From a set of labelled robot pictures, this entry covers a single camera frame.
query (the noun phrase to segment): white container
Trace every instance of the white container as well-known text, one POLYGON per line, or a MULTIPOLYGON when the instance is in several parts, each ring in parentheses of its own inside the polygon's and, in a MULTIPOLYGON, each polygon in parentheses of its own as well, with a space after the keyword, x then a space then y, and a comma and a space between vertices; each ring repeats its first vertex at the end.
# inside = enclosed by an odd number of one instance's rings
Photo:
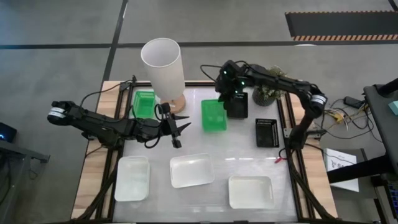
POLYGON ((234 208, 272 209, 275 207, 269 177, 231 176, 228 180, 229 205, 234 208))
POLYGON ((149 41, 141 50, 141 59, 155 94, 165 101, 176 100, 185 89, 181 49, 168 38, 149 41))
POLYGON ((170 178, 175 188, 212 183, 215 176, 210 155, 201 153, 172 158, 170 178))
POLYGON ((114 198, 118 202, 144 200, 149 195, 150 166, 145 156, 122 157, 114 198))

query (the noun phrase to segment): wooden lamp base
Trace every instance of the wooden lamp base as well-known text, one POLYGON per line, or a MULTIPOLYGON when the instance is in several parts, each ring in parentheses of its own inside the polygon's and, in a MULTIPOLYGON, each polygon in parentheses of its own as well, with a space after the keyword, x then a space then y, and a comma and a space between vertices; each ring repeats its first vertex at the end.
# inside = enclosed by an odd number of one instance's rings
POLYGON ((170 112, 173 114, 179 113, 185 108, 185 96, 182 94, 175 100, 161 100, 160 103, 169 103, 170 112))

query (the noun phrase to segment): potted plant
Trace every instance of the potted plant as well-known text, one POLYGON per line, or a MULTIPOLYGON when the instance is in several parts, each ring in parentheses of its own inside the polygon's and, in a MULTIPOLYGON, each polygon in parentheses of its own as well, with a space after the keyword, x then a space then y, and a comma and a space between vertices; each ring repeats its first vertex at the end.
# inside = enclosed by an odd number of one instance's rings
MULTIPOLYGON (((285 77, 286 73, 283 72, 278 66, 274 65, 268 72, 272 75, 280 75, 285 77)), ((284 94, 282 90, 273 89, 267 85, 255 86, 252 94, 254 102, 259 106, 269 106, 276 99, 279 99, 284 94)))

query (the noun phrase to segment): wooden edge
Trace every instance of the wooden edge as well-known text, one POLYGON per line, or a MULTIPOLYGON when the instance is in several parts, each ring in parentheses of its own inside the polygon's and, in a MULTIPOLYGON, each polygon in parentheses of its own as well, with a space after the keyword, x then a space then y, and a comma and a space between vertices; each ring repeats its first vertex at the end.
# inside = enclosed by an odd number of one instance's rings
MULTIPOLYGON (((301 122, 304 116, 304 109, 301 106, 300 100, 296 95, 290 94, 290 99, 292 102, 294 117, 296 124, 301 122)), ((286 120, 287 128, 291 128, 291 123, 289 122, 289 114, 287 112, 287 102, 284 97, 281 98, 282 106, 284 109, 284 118, 286 120)), ((315 146, 320 146, 319 141, 314 139, 308 139, 307 143, 313 144, 315 146)), ((324 206, 330 215, 337 217, 337 211, 335 206, 335 201, 333 195, 331 194, 330 183, 326 174, 326 168, 323 162, 322 152, 318 149, 314 149, 310 146, 305 146, 302 149, 305 171, 307 173, 308 184, 310 190, 313 192, 314 196, 318 201, 324 206)), ((293 160, 297 170, 300 170, 298 166, 297 154, 293 153, 293 160)), ((305 201, 304 193, 299 185, 298 196, 300 198, 300 204, 303 211, 303 217, 308 217, 307 203, 305 201)), ((316 218, 320 218, 317 211, 315 211, 316 218)))
MULTIPOLYGON (((102 90, 107 90, 113 86, 119 84, 119 81, 108 81, 104 82, 102 90)), ((99 102, 97 106, 97 113, 104 114, 111 118, 114 117, 114 112, 116 108, 116 101, 118 98, 119 88, 116 87, 113 90, 101 93, 99 96, 99 102)), ((124 95, 122 100, 121 114, 120 117, 124 115, 124 109, 126 107, 127 94, 124 95)), ((87 147, 87 153, 100 147, 98 140, 90 141, 87 147)), ((83 170, 81 172, 80 183, 78 186, 78 191, 76 194, 75 204, 73 206, 71 218, 79 217, 86 208, 90 205, 96 194, 101 188, 101 179, 103 176, 104 165, 106 160, 107 149, 100 149, 92 154, 90 154, 83 164, 83 170)), ((113 159, 111 163, 111 171, 116 163, 116 154, 113 152, 113 159)), ((103 206, 103 216, 105 217, 108 213, 109 198, 111 195, 111 189, 109 188, 106 193, 104 206, 103 206)))

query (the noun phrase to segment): black pot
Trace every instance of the black pot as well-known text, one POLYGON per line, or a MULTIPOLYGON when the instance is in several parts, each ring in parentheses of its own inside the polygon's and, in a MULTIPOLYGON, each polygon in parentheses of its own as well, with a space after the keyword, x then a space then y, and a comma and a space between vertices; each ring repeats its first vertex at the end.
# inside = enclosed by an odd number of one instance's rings
POLYGON ((275 98, 266 97, 265 94, 258 88, 254 88, 253 94, 251 96, 253 101, 259 106, 269 106, 275 101, 275 98))

